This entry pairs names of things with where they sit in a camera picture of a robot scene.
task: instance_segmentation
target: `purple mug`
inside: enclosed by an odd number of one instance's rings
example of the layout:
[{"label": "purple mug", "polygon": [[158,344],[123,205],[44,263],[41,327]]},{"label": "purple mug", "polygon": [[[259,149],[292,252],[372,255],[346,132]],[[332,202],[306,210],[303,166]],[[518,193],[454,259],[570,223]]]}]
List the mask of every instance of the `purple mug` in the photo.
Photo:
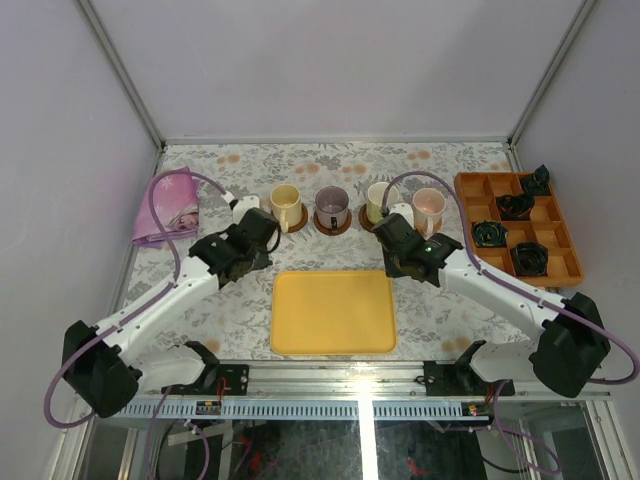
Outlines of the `purple mug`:
[{"label": "purple mug", "polygon": [[349,195],[340,187],[325,187],[316,195],[316,214],[320,225],[335,232],[349,215]]}]

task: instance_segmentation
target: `pink towel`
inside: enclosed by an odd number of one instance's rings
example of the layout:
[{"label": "pink towel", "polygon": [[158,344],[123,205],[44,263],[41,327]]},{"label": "pink towel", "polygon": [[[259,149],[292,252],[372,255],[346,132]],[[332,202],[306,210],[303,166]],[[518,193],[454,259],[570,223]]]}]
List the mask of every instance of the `pink towel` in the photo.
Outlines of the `pink towel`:
[{"label": "pink towel", "polygon": [[[189,171],[183,167],[177,171]],[[198,234],[197,181],[189,175],[170,175],[156,185],[153,192],[155,210],[172,240],[195,237]],[[144,192],[142,205],[136,218],[133,243],[141,247],[160,248],[162,237],[149,210],[149,187]]]}]

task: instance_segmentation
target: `white mug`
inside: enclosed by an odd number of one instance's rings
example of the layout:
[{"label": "white mug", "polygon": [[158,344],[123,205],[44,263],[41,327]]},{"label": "white mug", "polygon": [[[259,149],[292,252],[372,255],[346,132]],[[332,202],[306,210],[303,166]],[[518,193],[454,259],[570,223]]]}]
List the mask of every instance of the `white mug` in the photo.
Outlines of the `white mug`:
[{"label": "white mug", "polygon": [[280,222],[283,233],[302,221],[302,200],[300,190],[295,185],[278,185],[269,195],[271,212]]},{"label": "white mug", "polygon": [[[367,190],[367,218],[374,225],[382,220],[382,197],[389,182],[374,183]],[[387,208],[400,201],[400,192],[396,187],[391,187],[387,197]]]},{"label": "white mug", "polygon": [[442,220],[446,200],[440,190],[421,188],[413,195],[414,227],[423,237],[430,237]]}]

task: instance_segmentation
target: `table surface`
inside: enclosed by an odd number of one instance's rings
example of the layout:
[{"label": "table surface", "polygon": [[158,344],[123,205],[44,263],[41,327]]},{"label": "table surface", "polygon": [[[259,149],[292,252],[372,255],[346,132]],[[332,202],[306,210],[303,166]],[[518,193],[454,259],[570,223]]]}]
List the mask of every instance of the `table surface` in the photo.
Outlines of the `table surface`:
[{"label": "table surface", "polygon": [[[453,185],[458,172],[509,171],[500,143],[357,143],[304,145],[180,145],[167,148],[162,170],[188,166],[220,181],[236,196],[255,193],[265,200],[280,183],[292,183],[313,212],[315,194],[337,185],[347,191],[354,214],[364,203],[367,188],[409,170],[428,170]],[[410,177],[399,186],[410,202],[418,189],[437,183]],[[453,199],[441,231],[462,242],[462,227]],[[213,187],[199,190],[201,235],[229,225],[229,207]],[[187,254],[194,239],[180,240]],[[273,280],[290,270],[384,269],[380,245],[354,215],[347,232],[336,237],[320,233],[313,221],[299,232],[283,236],[272,255],[273,266],[252,272],[189,308],[159,334],[147,351],[166,350],[197,340],[221,359],[334,360],[453,360],[474,340],[495,343],[526,339],[524,334],[472,300],[407,278],[393,280],[398,341],[387,355],[284,357],[270,347]],[[126,301],[130,302],[162,281],[173,269],[168,248],[138,250]]]}]

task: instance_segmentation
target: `black object in tray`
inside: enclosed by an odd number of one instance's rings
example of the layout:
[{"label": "black object in tray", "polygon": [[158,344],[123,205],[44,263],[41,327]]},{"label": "black object in tray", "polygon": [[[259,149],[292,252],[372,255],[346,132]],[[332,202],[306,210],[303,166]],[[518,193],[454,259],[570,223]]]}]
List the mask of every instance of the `black object in tray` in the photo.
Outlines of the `black object in tray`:
[{"label": "black object in tray", "polygon": [[473,241],[481,248],[506,247],[508,233],[504,225],[491,220],[474,223],[471,229]]},{"label": "black object in tray", "polygon": [[519,277],[544,277],[547,275],[549,251],[536,242],[519,243],[511,249],[513,268]]},{"label": "black object in tray", "polygon": [[535,203],[533,196],[527,193],[496,197],[501,220],[529,220],[529,214]]},{"label": "black object in tray", "polygon": [[551,195],[549,189],[549,170],[544,165],[540,165],[536,170],[526,177],[520,178],[520,186],[524,193],[536,197],[548,197]]}]

